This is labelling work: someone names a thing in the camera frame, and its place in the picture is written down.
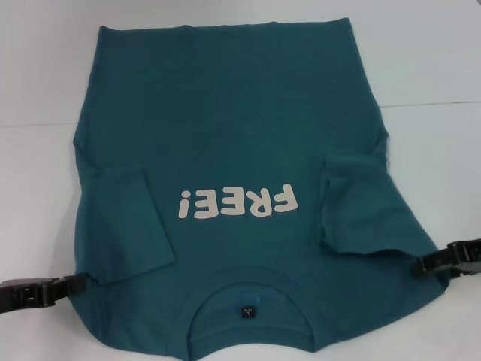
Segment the teal shirt with FREE print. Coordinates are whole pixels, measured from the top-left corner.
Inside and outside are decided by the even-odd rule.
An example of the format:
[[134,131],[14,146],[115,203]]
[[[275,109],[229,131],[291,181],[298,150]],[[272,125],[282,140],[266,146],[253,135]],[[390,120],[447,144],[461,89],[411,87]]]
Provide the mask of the teal shirt with FREE print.
[[120,350],[316,352],[441,296],[348,19],[101,27],[74,136],[72,304]]

